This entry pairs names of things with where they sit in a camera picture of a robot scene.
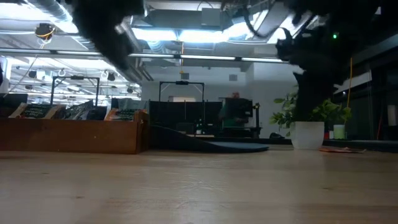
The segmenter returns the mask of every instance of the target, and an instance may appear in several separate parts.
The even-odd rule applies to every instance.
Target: ceiling
[[[69,17],[67,21],[60,21],[55,17],[55,15],[51,14],[51,12],[43,11],[40,7],[28,6],[26,4],[12,4],[10,2],[21,1],[0,0],[0,47],[39,49],[43,42],[34,35],[34,31],[39,23],[45,22],[53,24],[57,27],[57,31],[51,39],[51,42],[43,46],[44,49],[93,51],[93,49],[88,47],[88,41],[79,37],[77,33],[67,34],[70,32],[77,32],[76,27],[72,24],[71,17]],[[146,2],[148,16],[135,20],[134,23],[131,24],[132,28],[158,29],[161,27],[162,29],[172,30],[172,32],[176,33],[177,37],[181,37],[182,32],[186,29],[176,27],[176,21],[178,21],[178,25],[182,27],[189,28],[202,26],[200,28],[201,30],[208,30],[209,26],[203,26],[203,15],[205,15],[205,13],[210,13],[209,15],[221,13],[219,26],[211,29],[213,31],[228,30],[223,32],[223,34],[230,34],[232,32],[232,28],[234,28],[234,32],[237,31],[239,34],[234,37],[230,37],[228,40],[216,43],[184,42],[182,45],[181,42],[161,40],[160,44],[162,53],[235,57],[275,57],[276,55],[276,49],[273,43],[268,40],[253,39],[246,25],[242,24],[242,21],[235,21],[234,25],[231,15],[236,13],[237,6],[240,7],[239,1],[235,1],[237,4],[227,5],[226,12],[220,12],[219,10],[221,0],[212,0],[209,2],[192,0],[147,0]],[[250,12],[253,15],[251,18],[252,24],[259,31],[261,30],[261,32],[266,32],[267,29],[270,29],[275,25],[279,26],[281,24],[288,24],[290,12],[282,7],[280,2],[275,2],[274,0],[252,0],[250,3]],[[275,40],[275,38],[277,39],[280,37],[279,35],[280,34],[275,33],[271,39]],[[150,42],[145,40],[138,40],[135,47],[145,53],[161,53],[159,51],[155,51],[154,48],[151,47]],[[23,84],[17,86],[13,91],[27,91],[25,86],[31,85],[33,89],[29,90],[29,92],[32,93],[32,96],[36,96],[38,93],[50,93],[51,80],[24,78],[21,81],[21,78],[26,74],[26,69],[32,65],[34,58],[25,57],[24,55],[9,58],[13,64],[11,87],[18,82]],[[137,60],[135,58],[130,58],[129,60],[130,64],[135,67]],[[215,60],[185,59],[184,61],[181,61],[176,59],[144,58],[142,61],[144,64],[142,68],[148,72],[155,82],[179,80],[179,71],[183,70],[184,72],[186,71],[190,73],[192,80],[195,80],[196,82],[227,83],[229,85],[239,83],[239,81],[237,83],[225,82],[230,74],[237,74],[239,75],[238,77],[241,77],[238,80],[243,80],[245,71],[251,65],[249,62],[227,62]],[[126,75],[123,72],[119,72],[110,63],[108,63],[105,58],[103,60],[38,58],[34,62],[32,69],[43,73],[45,72],[50,76],[57,75],[60,71],[65,71],[67,75],[98,77],[101,79],[101,88],[99,89],[99,92],[104,101],[106,101],[106,96],[108,95],[120,97],[128,96],[131,98],[139,98],[141,95],[141,89],[138,86],[132,85],[131,82],[128,82],[128,80],[130,80],[128,79],[128,75],[135,74]],[[106,70],[115,72],[115,81],[108,81],[106,78]],[[138,84],[142,82],[153,82],[152,80],[146,80],[143,77],[139,78],[136,76],[136,79]],[[55,90],[56,93],[75,94],[74,91],[70,91],[70,88],[68,89],[68,86],[78,86],[78,93],[81,93],[82,95],[92,95],[96,90],[93,84],[88,80],[65,80],[64,82],[67,82],[67,84],[59,84]],[[127,92],[127,86],[134,87],[133,94]],[[45,101],[48,101],[47,96],[43,96],[43,98],[45,98]],[[65,97],[57,95],[56,100],[65,100]],[[72,103],[80,103],[81,101],[74,100]]]

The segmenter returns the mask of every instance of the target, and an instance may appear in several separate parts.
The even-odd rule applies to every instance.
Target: fluorescent light
[[[58,50],[58,54],[67,54],[67,55],[87,55],[87,56],[102,56],[98,52],[82,52],[82,51],[69,51],[69,50]]]
[[[134,35],[139,40],[159,41],[159,40],[177,40],[175,32],[172,30],[154,30],[133,28]]]
[[[142,54],[142,53],[133,53],[129,55],[130,57],[147,57],[147,58],[174,58],[174,55],[167,54]]]
[[[253,28],[255,30],[257,30],[260,27],[267,13],[268,10],[264,10],[262,12],[257,12],[253,15],[253,20],[251,21],[251,24],[253,24]],[[229,38],[240,37],[242,35],[247,35],[246,39],[252,37],[252,33],[247,27],[245,22],[234,24],[231,27],[225,29],[223,33],[227,35]]]
[[[222,31],[184,30],[179,40],[188,43],[219,43],[228,40]]]
[[[242,58],[242,62],[271,62],[271,63],[284,63],[281,59],[277,58]]]
[[[250,32],[245,22],[232,25],[230,28],[224,30],[224,35],[227,37],[240,37]]]
[[[207,60],[235,60],[235,57],[207,56],[207,55],[181,55],[182,59],[207,59]]]
[[[0,3],[0,19],[47,21],[49,20],[49,15],[27,4]]]

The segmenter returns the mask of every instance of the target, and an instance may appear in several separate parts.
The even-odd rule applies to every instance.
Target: wooden planter box
[[[0,119],[0,151],[138,154],[149,145],[149,117],[134,121]]]

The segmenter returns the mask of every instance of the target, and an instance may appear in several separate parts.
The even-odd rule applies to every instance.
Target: wall
[[[260,103],[261,138],[269,138],[273,132],[283,136],[289,130],[281,129],[277,124],[269,124],[273,113],[280,111],[281,105],[275,104],[275,98],[283,98],[297,84],[293,71],[301,73],[301,69],[287,64],[254,63],[248,70],[247,89],[254,103]]]

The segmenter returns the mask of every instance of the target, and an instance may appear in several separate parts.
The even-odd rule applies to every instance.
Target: wooden table
[[[398,222],[398,154],[271,149],[0,152],[0,223]]]

